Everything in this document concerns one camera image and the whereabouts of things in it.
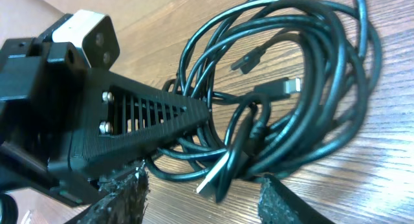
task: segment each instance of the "bolt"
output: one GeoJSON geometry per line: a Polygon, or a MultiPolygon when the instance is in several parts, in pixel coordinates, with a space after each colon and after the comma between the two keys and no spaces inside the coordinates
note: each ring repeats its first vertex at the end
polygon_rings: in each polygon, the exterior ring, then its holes
{"type": "Polygon", "coordinates": [[[104,44],[104,35],[102,33],[96,34],[96,45],[102,47],[104,44]]]}
{"type": "Polygon", "coordinates": [[[109,54],[109,52],[105,52],[103,54],[103,60],[104,63],[109,63],[109,61],[111,60],[111,55],[109,54]]]}
{"type": "Polygon", "coordinates": [[[99,131],[101,134],[110,134],[112,133],[113,129],[112,129],[112,124],[110,122],[101,122],[101,124],[99,125],[99,131]]]}
{"type": "Polygon", "coordinates": [[[114,95],[112,95],[111,92],[105,91],[102,93],[102,101],[104,102],[113,102],[114,101],[114,95]]]}

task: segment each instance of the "bundle of cables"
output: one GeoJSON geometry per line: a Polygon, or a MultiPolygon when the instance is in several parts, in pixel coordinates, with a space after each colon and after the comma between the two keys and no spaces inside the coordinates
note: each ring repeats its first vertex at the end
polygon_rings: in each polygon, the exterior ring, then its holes
{"type": "Polygon", "coordinates": [[[177,139],[183,152],[158,149],[161,154],[188,161],[194,172],[163,172],[154,164],[154,157],[147,159],[149,170],[159,178],[174,182],[205,177],[197,191],[213,194],[216,202],[221,202],[232,179],[259,181],[260,175],[265,173],[285,177],[300,166],[321,159],[346,145],[363,124],[367,101],[382,66],[380,39],[368,20],[366,2],[354,2],[355,8],[320,0],[248,0],[204,24],[185,46],[177,78],[167,81],[163,90],[168,91],[173,85],[173,93],[202,100],[210,110],[210,120],[194,131],[200,144],[193,141],[193,135],[183,135],[177,139]],[[260,11],[250,20],[232,26],[243,12],[255,8],[260,8],[260,11]],[[285,8],[295,8],[305,14],[268,16],[285,8]],[[337,12],[358,20],[356,46],[352,46],[347,39],[337,12]],[[218,24],[204,53],[186,77],[197,41],[218,24]],[[214,91],[215,66],[230,47],[243,37],[274,29],[281,30],[233,64],[232,68],[248,73],[259,63],[260,56],[267,48],[284,41],[293,41],[303,53],[303,81],[277,80],[261,84],[254,91],[241,96],[214,91]],[[370,75],[367,76],[364,60],[369,44],[373,50],[373,60],[370,75]],[[356,102],[336,117],[338,103],[352,87],[356,87],[356,102]],[[324,89],[327,91],[326,97],[323,96],[324,89]],[[269,123],[271,103],[289,97],[293,91],[300,91],[296,107],[276,122],[269,123]],[[238,104],[224,140],[218,136],[213,123],[213,104],[238,104]],[[236,124],[245,109],[248,109],[248,114],[241,120],[237,135],[233,137],[236,124]],[[333,139],[324,140],[333,130],[339,131],[339,134],[333,139]]]}

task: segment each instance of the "coiled cable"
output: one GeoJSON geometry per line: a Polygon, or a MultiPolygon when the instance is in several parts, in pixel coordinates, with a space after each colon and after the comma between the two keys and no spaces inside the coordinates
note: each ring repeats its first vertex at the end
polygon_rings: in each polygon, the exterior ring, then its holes
{"type": "MultiPolygon", "coordinates": [[[[226,154],[226,160],[217,170],[215,182],[216,202],[221,202],[232,179],[258,181],[262,173],[285,177],[300,166],[321,159],[346,145],[364,122],[367,101],[373,92],[382,67],[382,48],[379,36],[368,20],[365,0],[354,0],[355,8],[320,0],[248,0],[215,16],[189,39],[180,58],[177,78],[163,87],[206,102],[211,117],[194,131],[193,135],[177,139],[183,152],[160,148],[160,154],[189,162],[194,172],[170,174],[163,172],[147,159],[147,167],[157,177],[175,182],[185,182],[205,177],[226,154]],[[243,13],[262,8],[247,22],[232,26],[243,13]],[[268,16],[276,10],[295,8],[305,14],[268,16]],[[358,40],[352,46],[336,12],[342,12],[358,21],[358,40]],[[198,40],[214,26],[220,24],[210,38],[202,56],[195,62],[189,76],[189,66],[198,40]],[[251,53],[257,59],[269,47],[284,42],[297,43],[304,58],[304,77],[296,107],[274,123],[269,123],[271,103],[278,100],[268,93],[251,92],[241,96],[214,91],[215,66],[230,47],[239,39],[281,29],[270,40],[251,53]],[[364,60],[368,45],[373,51],[369,76],[365,74],[364,60]],[[334,117],[340,100],[356,87],[356,102],[339,117],[334,117]],[[239,104],[235,110],[224,140],[221,140],[213,122],[212,105],[239,104]],[[243,119],[236,137],[235,127],[242,112],[243,119]],[[335,138],[324,140],[326,134],[340,129],[335,138]]],[[[251,68],[258,62],[251,63],[251,68]]]]}

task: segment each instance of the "metal connector tip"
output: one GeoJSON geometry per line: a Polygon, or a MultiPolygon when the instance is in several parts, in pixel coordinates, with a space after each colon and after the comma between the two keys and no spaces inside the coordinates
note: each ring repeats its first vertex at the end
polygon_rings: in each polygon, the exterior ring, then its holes
{"type": "Polygon", "coordinates": [[[285,82],[285,93],[294,94],[301,91],[300,78],[290,79],[285,82]]]}

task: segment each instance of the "tangled cable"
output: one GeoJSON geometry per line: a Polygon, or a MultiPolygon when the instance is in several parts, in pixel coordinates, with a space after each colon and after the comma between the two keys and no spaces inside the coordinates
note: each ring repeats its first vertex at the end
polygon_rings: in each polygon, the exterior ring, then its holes
{"type": "Polygon", "coordinates": [[[169,157],[187,160],[194,172],[170,174],[163,172],[147,159],[149,170],[157,177],[175,182],[192,181],[214,173],[216,202],[221,202],[232,179],[260,180],[258,174],[272,173],[285,177],[300,166],[321,159],[347,144],[363,124],[369,95],[380,76],[382,49],[378,34],[368,20],[365,0],[354,0],[355,8],[339,3],[319,0],[248,0],[222,12],[204,24],[188,41],[180,58],[177,78],[167,81],[163,90],[173,85],[172,92],[206,102],[211,117],[194,134],[177,139],[183,152],[159,148],[158,152],[169,157]],[[232,27],[245,11],[262,8],[247,22],[232,27]],[[271,16],[284,8],[295,8],[305,14],[271,16]],[[342,23],[335,12],[342,12],[358,20],[358,40],[352,46],[345,35],[342,23]],[[186,77],[197,41],[215,25],[221,23],[210,38],[202,56],[195,62],[186,77]],[[302,50],[304,76],[296,107],[275,123],[269,123],[272,93],[251,92],[234,96],[213,90],[215,66],[230,47],[239,39],[266,30],[281,29],[270,40],[250,53],[256,62],[272,45],[292,41],[302,50]],[[364,60],[371,45],[373,61],[370,75],[366,76],[364,60]],[[346,65],[351,65],[347,72],[346,65]],[[339,117],[334,114],[339,101],[356,87],[356,102],[339,117]],[[328,90],[323,98],[324,88],[328,90]],[[212,105],[239,104],[226,130],[224,140],[218,136],[213,123],[212,105]],[[249,114],[242,121],[233,139],[241,113],[248,108],[249,114]],[[331,140],[326,134],[339,126],[340,133],[331,140]]]}

